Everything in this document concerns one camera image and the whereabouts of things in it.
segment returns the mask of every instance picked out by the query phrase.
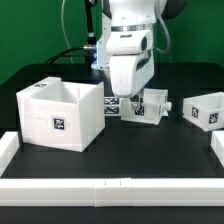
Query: black table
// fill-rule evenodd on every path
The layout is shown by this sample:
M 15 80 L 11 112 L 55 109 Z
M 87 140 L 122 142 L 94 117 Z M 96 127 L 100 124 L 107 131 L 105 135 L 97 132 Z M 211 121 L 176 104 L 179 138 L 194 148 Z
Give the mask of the black table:
M 109 81 L 85 65 L 23 67 L 0 87 L 0 134 L 19 131 L 16 92 L 48 76 L 63 81 Z M 2 178 L 196 178 L 224 177 L 224 168 L 210 147 L 211 132 L 182 118 L 183 98 L 224 91 L 224 70 L 215 64 L 157 64 L 148 86 L 168 89 L 173 103 L 158 126 L 107 118 L 105 130 L 83 153 L 21 144 Z M 224 209 L 148 208 L 0 208 L 0 223 L 223 223 Z

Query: black cable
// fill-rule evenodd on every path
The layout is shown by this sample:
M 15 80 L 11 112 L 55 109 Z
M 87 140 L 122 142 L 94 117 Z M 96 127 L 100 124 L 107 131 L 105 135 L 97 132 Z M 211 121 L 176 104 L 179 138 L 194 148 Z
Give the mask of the black cable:
M 45 64 L 53 64 L 54 61 L 56 61 L 57 59 L 59 58 L 74 58 L 74 57 L 92 57 L 93 55 L 91 54 L 76 54 L 76 55 L 71 55 L 71 54 L 68 54 L 68 55 L 57 55 L 57 56 L 54 56 L 54 57 L 51 57 L 48 59 L 48 63 L 45 63 Z
M 68 53 L 79 51 L 79 50 L 83 50 L 83 47 L 73 47 L 73 48 L 67 49 L 65 51 L 62 51 L 61 53 L 57 54 L 56 56 L 51 57 L 47 61 L 45 61 L 45 64 L 53 64 L 58 58 L 65 56 Z

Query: green background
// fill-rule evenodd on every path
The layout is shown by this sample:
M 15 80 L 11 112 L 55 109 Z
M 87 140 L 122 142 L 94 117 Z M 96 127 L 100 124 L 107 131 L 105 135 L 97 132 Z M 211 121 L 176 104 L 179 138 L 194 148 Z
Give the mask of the green background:
M 99 3 L 93 9 L 97 38 L 101 35 Z M 61 4 L 62 0 L 0 0 L 0 84 L 22 66 L 43 63 L 66 49 L 61 29 Z M 65 9 L 71 46 L 85 44 L 84 1 L 67 0 Z M 155 62 L 211 62 L 224 66 L 223 9 L 223 0 L 189 0 L 176 19 L 166 21 L 172 50 L 169 57 L 155 53 Z M 159 26 L 155 37 L 156 45 L 164 48 Z

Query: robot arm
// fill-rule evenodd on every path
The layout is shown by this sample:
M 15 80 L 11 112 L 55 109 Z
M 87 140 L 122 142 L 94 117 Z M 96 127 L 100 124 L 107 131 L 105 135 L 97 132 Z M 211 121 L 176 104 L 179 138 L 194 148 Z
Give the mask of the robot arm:
M 153 24 L 155 9 L 174 17 L 187 0 L 103 0 L 103 36 L 98 42 L 95 68 L 110 67 L 113 93 L 136 99 L 154 75 Z

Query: small white box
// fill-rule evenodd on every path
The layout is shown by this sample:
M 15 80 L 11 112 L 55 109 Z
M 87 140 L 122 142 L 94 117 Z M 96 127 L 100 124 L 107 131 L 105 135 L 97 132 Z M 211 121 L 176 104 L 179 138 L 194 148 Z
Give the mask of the small white box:
M 224 131 L 213 131 L 211 147 L 224 167 Z
M 23 141 L 83 151 L 105 127 L 104 85 L 48 77 L 17 93 Z
M 6 132 L 0 139 L 0 177 L 5 172 L 19 146 L 17 132 Z
M 121 101 L 121 120 L 158 125 L 162 116 L 168 115 L 172 104 L 167 102 L 168 90 L 144 89 L 142 106 L 138 111 L 131 108 L 130 99 Z
M 183 117 L 204 131 L 224 127 L 223 92 L 184 99 Z

